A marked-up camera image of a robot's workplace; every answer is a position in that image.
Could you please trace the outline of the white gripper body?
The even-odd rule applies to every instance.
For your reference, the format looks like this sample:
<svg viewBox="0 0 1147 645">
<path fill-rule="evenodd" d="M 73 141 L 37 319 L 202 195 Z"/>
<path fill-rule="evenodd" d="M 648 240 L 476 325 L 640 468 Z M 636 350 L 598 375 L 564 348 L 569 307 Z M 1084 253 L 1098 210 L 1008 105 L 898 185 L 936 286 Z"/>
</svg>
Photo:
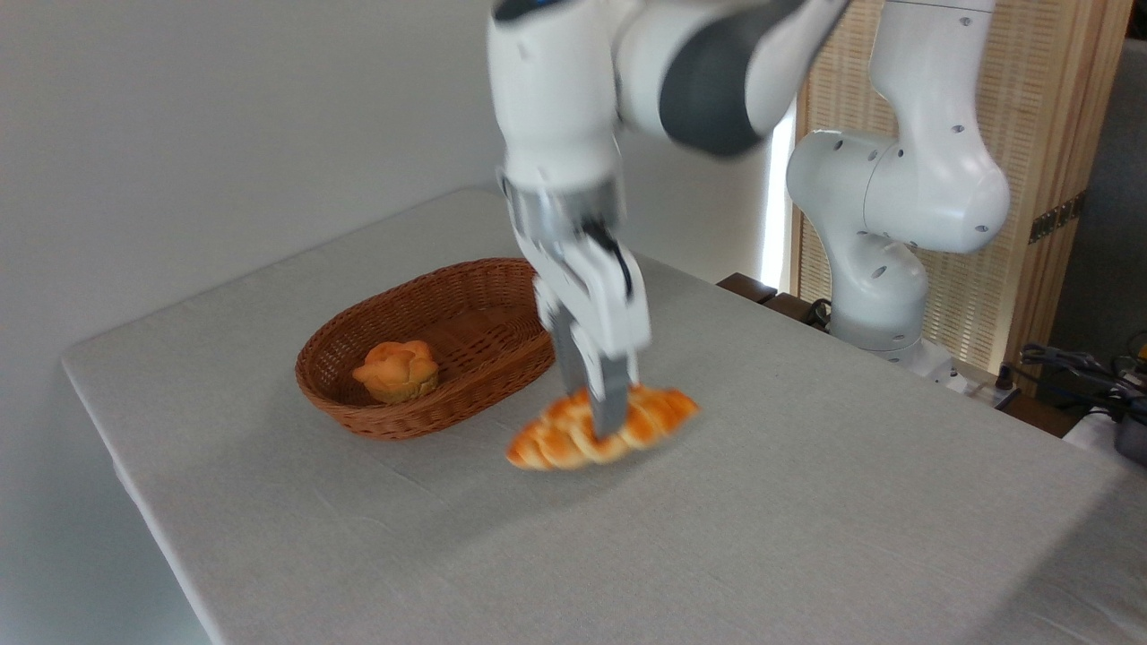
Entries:
<svg viewBox="0 0 1147 645">
<path fill-rule="evenodd" d="M 528 236 L 517 223 L 515 238 L 535 269 L 539 314 L 540 301 L 561 303 L 611 357 L 651 344 L 642 270 L 603 222 L 582 222 L 559 238 Z"/>
</svg>

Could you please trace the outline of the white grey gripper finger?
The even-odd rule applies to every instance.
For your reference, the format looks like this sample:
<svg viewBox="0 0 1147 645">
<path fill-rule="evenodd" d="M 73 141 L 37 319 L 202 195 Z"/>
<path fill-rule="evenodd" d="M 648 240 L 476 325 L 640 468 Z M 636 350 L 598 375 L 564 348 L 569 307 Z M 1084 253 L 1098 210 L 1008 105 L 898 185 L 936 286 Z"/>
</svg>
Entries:
<svg viewBox="0 0 1147 645">
<path fill-rule="evenodd" d="M 588 331 L 574 327 L 576 388 L 590 393 L 591 422 L 595 438 L 615 435 L 626 421 L 629 391 L 635 383 L 635 352 L 617 357 L 606 353 Z"/>
<path fill-rule="evenodd" d="M 540 320 L 551 334 L 565 396 L 574 396 L 587 384 L 582 351 L 574 339 L 574 314 L 561 303 L 540 301 Z"/>
</svg>

